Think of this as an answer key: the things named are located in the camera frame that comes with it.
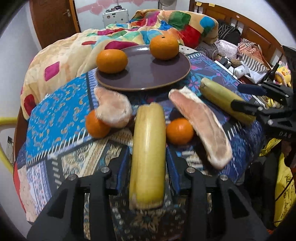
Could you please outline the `greenish sugarcane piece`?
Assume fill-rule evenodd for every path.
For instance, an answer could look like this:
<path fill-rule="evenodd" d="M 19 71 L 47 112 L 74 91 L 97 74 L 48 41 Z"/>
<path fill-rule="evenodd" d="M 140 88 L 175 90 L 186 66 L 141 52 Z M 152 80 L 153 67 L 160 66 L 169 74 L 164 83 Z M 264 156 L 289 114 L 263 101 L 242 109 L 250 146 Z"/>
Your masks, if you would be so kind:
<path fill-rule="evenodd" d="M 226 87 L 204 77 L 201 80 L 199 90 L 203 97 L 205 97 L 208 101 L 220 107 L 223 111 L 243 124 L 249 126 L 255 121 L 255 117 L 242 112 L 234 111 L 231 108 L 231 102 L 233 100 L 242 102 L 246 101 Z"/>

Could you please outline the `dark purple round plate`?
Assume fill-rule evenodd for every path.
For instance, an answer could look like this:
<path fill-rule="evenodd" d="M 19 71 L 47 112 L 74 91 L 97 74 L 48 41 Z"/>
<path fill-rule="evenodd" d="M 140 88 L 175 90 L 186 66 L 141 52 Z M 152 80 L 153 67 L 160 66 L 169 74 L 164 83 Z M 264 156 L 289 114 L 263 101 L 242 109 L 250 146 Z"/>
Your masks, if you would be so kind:
<path fill-rule="evenodd" d="M 191 70 L 189 59 L 183 54 L 170 60 L 154 58 L 148 45 L 123 49 L 128 57 L 126 68 L 116 74 L 96 70 L 100 85 L 117 91 L 144 91 L 162 88 L 183 80 Z"/>

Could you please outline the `brown wooden door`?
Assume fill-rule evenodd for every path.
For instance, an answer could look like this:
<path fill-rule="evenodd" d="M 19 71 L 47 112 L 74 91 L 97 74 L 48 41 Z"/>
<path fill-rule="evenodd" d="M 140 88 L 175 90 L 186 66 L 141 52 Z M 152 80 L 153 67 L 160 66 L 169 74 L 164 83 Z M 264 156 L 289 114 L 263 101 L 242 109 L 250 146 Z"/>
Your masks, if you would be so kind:
<path fill-rule="evenodd" d="M 74 0 L 29 1 L 34 29 L 44 49 L 80 32 Z"/>

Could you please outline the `blue patchwork patterned cloth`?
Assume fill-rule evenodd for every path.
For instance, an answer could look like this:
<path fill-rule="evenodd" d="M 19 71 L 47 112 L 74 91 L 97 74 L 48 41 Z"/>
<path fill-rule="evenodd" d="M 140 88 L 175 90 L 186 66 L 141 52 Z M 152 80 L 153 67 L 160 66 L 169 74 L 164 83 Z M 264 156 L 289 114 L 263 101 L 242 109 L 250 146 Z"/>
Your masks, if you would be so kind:
<path fill-rule="evenodd" d="M 233 158 L 221 171 L 233 182 L 237 182 L 249 164 L 258 156 L 263 145 L 263 130 L 258 121 L 246 126 L 232 119 L 220 108 L 203 99 L 199 92 L 201 79 L 206 77 L 235 92 L 244 100 L 254 98 L 237 92 L 239 81 L 226 70 L 201 53 L 188 55 L 191 71 L 182 81 L 174 85 L 151 91 L 124 93 L 132 104 L 133 115 L 138 106 L 158 102 L 163 106 L 166 123 L 182 117 L 168 99 L 171 88 L 188 87 L 212 109 L 223 126 L 231 143 Z M 69 174 L 79 177 L 93 174 L 118 157 L 121 149 L 129 146 L 132 153 L 133 127 L 110 132 L 100 140 L 92 139 L 85 129 L 85 116 L 98 102 L 94 95 L 96 70 L 77 77 L 54 93 L 48 94 L 33 109 L 26 133 L 26 141 L 18 152 L 16 166 L 20 183 L 19 195 L 26 212 L 27 221 L 33 224 L 52 194 L 60 187 Z M 195 136 L 192 144 L 175 147 L 176 154 L 186 159 L 203 174 L 205 167 L 196 153 L 202 145 Z M 164 205 L 148 211 L 129 210 L 128 195 L 111 196 L 112 219 L 118 240 L 174 240 L 182 233 L 185 219 L 185 197 L 173 200 L 168 176 Z"/>

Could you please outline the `striped bag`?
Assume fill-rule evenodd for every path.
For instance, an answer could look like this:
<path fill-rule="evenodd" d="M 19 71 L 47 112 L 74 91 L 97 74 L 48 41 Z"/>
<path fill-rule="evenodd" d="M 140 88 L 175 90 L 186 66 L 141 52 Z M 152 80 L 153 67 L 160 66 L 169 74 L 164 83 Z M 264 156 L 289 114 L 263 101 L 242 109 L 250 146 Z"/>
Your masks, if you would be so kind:
<path fill-rule="evenodd" d="M 242 39 L 238 44 L 238 50 L 240 59 L 251 71 L 266 72 L 270 69 L 259 44 Z"/>

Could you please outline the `yellow sugarcane piece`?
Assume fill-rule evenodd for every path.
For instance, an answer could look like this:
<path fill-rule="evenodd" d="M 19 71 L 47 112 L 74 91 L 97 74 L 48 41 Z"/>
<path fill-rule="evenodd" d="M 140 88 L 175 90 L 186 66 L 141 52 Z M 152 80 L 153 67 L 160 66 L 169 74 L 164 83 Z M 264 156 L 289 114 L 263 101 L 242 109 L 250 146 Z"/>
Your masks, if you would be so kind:
<path fill-rule="evenodd" d="M 135 118 L 129 208 L 163 205 L 166 173 L 166 121 L 158 103 L 142 105 Z"/>

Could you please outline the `white standing fan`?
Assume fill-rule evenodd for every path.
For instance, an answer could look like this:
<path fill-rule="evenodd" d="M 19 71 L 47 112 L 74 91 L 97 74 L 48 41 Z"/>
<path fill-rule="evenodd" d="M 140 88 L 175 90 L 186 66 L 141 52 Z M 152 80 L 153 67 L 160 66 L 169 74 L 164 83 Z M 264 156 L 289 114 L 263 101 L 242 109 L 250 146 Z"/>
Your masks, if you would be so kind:
<path fill-rule="evenodd" d="M 176 0 L 158 0 L 159 9 L 174 10 L 176 7 Z"/>

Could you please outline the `black clothing pile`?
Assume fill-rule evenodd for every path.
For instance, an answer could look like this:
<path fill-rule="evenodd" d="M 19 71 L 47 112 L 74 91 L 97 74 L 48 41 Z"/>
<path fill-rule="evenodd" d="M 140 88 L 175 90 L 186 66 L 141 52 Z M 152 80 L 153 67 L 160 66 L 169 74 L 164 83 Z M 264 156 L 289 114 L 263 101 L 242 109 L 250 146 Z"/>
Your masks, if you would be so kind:
<path fill-rule="evenodd" d="M 238 45 L 241 40 L 241 33 L 237 28 L 229 25 L 223 20 L 218 20 L 218 39 L 224 40 L 234 45 Z"/>

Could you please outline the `dark glass bottle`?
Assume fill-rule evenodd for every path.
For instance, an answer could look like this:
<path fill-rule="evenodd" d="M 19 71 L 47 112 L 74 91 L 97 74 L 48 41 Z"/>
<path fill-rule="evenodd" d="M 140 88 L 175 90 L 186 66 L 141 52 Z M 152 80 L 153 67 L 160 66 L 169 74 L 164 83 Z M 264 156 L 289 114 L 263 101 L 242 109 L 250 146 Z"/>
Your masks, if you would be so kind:
<path fill-rule="evenodd" d="M 281 61 L 278 60 L 278 62 L 274 65 L 274 67 L 266 73 L 266 75 L 262 79 L 263 81 L 274 81 L 275 73 L 280 66 L 280 62 Z"/>

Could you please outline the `white small cabinet appliance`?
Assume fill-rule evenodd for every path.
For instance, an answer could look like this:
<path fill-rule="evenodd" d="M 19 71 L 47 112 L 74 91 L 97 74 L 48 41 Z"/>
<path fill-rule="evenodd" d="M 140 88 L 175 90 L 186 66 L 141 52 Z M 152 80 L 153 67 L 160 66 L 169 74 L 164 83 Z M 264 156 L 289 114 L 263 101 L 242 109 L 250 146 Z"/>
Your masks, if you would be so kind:
<path fill-rule="evenodd" d="M 106 10 L 102 15 L 103 24 L 106 28 L 110 24 L 125 24 L 129 22 L 129 14 L 127 9 L 112 8 Z"/>

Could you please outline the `yellow plastic bag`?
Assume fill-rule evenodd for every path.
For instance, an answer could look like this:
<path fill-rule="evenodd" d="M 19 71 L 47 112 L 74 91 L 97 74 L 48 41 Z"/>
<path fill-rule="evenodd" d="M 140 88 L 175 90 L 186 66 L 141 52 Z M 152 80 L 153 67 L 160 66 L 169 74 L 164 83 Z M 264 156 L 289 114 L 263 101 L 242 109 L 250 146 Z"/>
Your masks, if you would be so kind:
<path fill-rule="evenodd" d="M 274 230 L 295 204 L 295 170 L 285 164 L 285 152 L 281 140 L 272 138 L 261 150 L 263 163 L 263 190 L 261 218 L 269 230 Z"/>

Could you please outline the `pink patterned pouch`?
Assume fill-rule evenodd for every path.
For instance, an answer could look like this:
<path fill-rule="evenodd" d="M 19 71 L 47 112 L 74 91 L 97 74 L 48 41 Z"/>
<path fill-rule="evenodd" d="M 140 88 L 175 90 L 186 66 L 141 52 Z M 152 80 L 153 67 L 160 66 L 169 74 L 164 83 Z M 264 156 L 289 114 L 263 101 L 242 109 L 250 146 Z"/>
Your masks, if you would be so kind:
<path fill-rule="evenodd" d="M 228 41 L 225 40 L 217 40 L 215 42 L 215 45 L 218 49 L 218 53 L 226 57 L 228 59 L 236 59 L 237 53 L 238 53 L 238 46 L 234 45 Z"/>

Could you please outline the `yellow foam tube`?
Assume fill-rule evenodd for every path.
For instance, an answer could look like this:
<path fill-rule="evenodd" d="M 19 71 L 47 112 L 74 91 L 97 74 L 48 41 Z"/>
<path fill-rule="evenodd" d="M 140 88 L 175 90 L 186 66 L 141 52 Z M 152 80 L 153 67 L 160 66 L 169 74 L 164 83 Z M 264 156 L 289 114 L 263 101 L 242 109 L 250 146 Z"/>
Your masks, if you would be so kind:
<path fill-rule="evenodd" d="M 7 170 L 13 173 L 13 141 L 8 130 L 16 126 L 17 117 L 1 117 L 1 161 Z"/>

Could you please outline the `orange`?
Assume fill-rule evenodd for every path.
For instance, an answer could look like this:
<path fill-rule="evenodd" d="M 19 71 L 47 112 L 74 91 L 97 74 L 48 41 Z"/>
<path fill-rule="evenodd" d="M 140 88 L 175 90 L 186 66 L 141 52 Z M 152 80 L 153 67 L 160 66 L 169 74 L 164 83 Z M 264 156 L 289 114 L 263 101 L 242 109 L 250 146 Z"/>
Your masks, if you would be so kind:
<path fill-rule="evenodd" d="M 107 74 L 115 74 L 126 68 L 128 57 L 121 50 L 107 49 L 97 55 L 96 64 L 99 71 Z"/>
<path fill-rule="evenodd" d="M 156 59 L 169 60 L 179 53 L 179 43 L 174 36 L 158 35 L 151 39 L 149 49 Z"/>
<path fill-rule="evenodd" d="M 166 139 L 173 145 L 186 145 L 194 136 L 194 129 L 185 118 L 177 118 L 166 126 Z"/>
<path fill-rule="evenodd" d="M 104 138 L 108 135 L 111 127 L 99 120 L 92 110 L 85 118 L 85 127 L 88 133 L 94 138 Z"/>

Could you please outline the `yellow plush toy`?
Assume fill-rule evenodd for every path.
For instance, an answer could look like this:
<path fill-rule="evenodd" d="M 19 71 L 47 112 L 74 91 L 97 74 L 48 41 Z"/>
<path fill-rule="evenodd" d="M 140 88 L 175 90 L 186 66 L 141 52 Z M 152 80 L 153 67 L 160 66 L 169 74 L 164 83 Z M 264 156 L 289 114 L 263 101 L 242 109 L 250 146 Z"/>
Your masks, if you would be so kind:
<path fill-rule="evenodd" d="M 292 87 L 292 76 L 290 70 L 285 66 L 278 68 L 275 73 L 275 81 L 286 87 Z"/>

